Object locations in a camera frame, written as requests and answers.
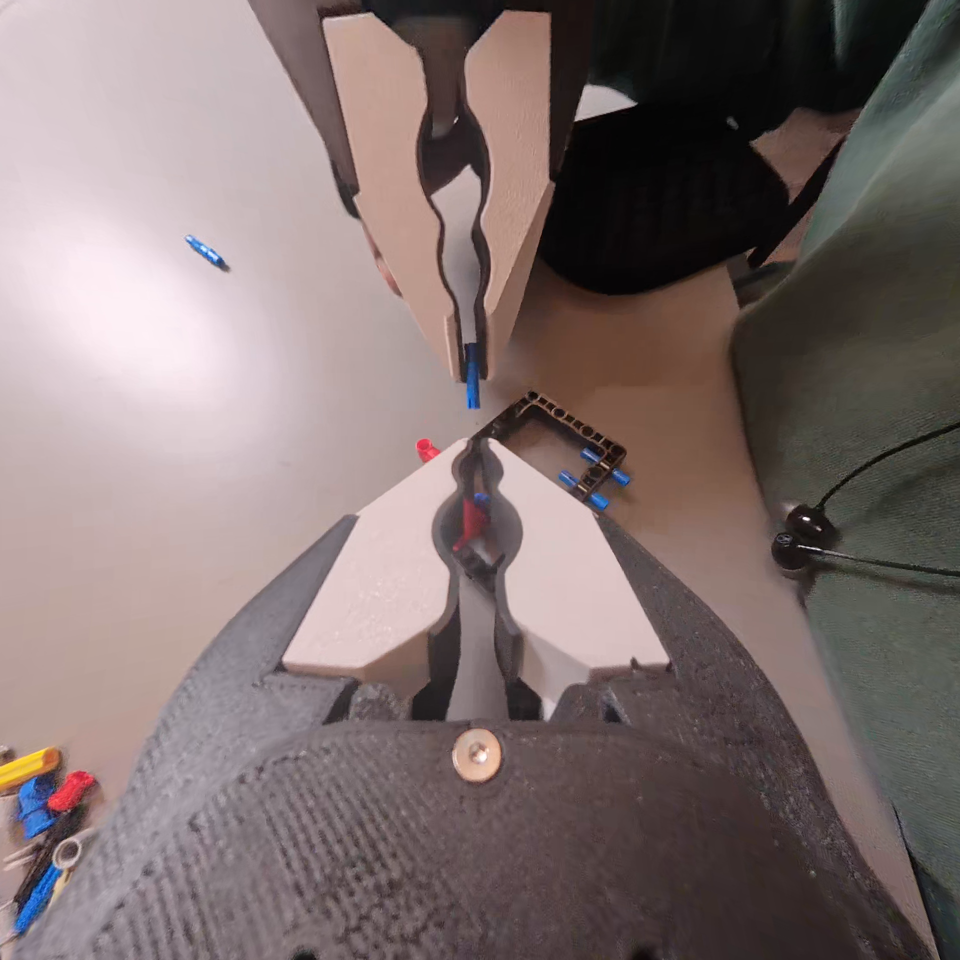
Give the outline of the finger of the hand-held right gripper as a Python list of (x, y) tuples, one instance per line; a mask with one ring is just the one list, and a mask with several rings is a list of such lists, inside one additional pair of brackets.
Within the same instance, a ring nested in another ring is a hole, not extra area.
[(485, 148), (476, 222), (484, 280), (477, 332), (486, 335), (486, 374), (497, 376), (519, 316), (546, 214), (550, 177), (551, 20), (507, 9), (469, 49), (463, 96)]
[(322, 24), (357, 180), (354, 203), (425, 341), (463, 381), (458, 309), (441, 265), (443, 224), (426, 194), (422, 58), (374, 13)]

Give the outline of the person's right hand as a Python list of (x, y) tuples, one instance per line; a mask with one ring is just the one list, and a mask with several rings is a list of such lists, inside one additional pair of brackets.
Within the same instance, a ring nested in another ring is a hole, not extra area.
[(387, 285), (388, 285), (391, 293), (394, 294), (394, 295), (396, 295), (397, 297), (402, 298), (403, 294), (402, 294), (401, 287), (400, 287), (399, 283), (397, 282), (397, 280), (396, 280), (393, 272), (391, 271), (391, 269), (390, 269), (389, 266), (387, 265), (387, 262), (386, 262), (386, 260), (385, 260), (385, 258), (384, 258), (384, 256), (383, 256), (383, 254), (382, 254), (382, 252), (381, 252), (381, 250), (380, 250), (377, 242), (375, 241), (373, 235), (370, 233), (369, 229), (367, 228), (366, 223), (362, 223), (362, 227), (363, 227), (363, 232), (364, 232), (364, 235), (365, 235), (365, 238), (366, 238), (366, 243), (367, 243), (367, 245), (369, 246), (371, 255), (373, 256), (375, 265), (376, 265), (376, 267), (377, 267), (377, 269), (378, 269), (381, 277), (382, 277), (383, 280), (387, 283)]

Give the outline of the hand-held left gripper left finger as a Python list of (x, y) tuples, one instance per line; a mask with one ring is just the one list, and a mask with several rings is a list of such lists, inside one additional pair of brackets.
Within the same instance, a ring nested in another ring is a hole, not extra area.
[(443, 516), (461, 505), (456, 440), (354, 517), (283, 654), (291, 675), (386, 686), (447, 719), (460, 661), (459, 582)]

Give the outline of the pile of small lego pieces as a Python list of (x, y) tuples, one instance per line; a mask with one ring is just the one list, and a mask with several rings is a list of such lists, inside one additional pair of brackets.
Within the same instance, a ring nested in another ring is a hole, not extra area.
[(59, 748), (21, 755), (2, 747), (2, 947), (32, 930), (90, 847), (97, 778), (65, 770)]

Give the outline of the black wired earphones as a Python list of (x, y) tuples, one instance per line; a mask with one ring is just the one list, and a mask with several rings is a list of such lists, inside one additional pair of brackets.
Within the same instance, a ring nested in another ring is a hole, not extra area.
[(942, 568), (918, 563), (901, 562), (880, 558), (857, 557), (836, 550), (837, 529), (826, 513), (829, 501), (846, 486), (867, 474), (874, 467), (918, 447), (958, 432), (959, 421), (955, 420), (940, 428), (888, 447), (861, 462), (838, 479), (814, 505), (799, 503), (786, 513), (780, 530), (771, 541), (770, 553), (774, 563), (783, 573), (800, 574), (818, 567), (847, 565), (863, 569), (919, 574), (951, 581), (959, 579), (957, 569)]

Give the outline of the person's right forearm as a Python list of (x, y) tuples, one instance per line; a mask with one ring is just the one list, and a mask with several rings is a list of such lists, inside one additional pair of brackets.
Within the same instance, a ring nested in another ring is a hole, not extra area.
[(753, 134), (794, 110), (863, 107), (925, 1), (605, 1), (587, 78), (646, 105), (702, 107)]

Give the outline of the black lego frame assembly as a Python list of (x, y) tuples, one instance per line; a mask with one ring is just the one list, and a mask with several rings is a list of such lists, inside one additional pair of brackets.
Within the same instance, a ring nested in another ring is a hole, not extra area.
[(506, 570), (523, 546), (540, 547), (548, 559), (561, 558), (574, 538), (563, 524), (603, 515), (575, 499), (563, 484), (542, 486), (544, 477), (522, 460), (509, 473), (505, 443), (533, 422), (578, 450), (594, 450), (604, 458), (602, 464), (586, 461), (582, 475), (576, 476), (585, 492), (602, 495), (608, 482), (618, 485), (607, 468), (622, 471), (625, 448), (544, 394), (527, 391), (466, 438), (450, 463), (454, 491), (441, 502), (431, 535), (449, 572), (451, 606), (459, 601), (462, 577), (478, 584), (496, 604), (506, 605)]

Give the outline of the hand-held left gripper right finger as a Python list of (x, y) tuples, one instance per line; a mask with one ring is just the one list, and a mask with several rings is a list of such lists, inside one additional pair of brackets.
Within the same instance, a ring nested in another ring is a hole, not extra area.
[(486, 440), (489, 518), (503, 558), (496, 650), (550, 717), (568, 688), (664, 671), (666, 652), (591, 509), (516, 453)]

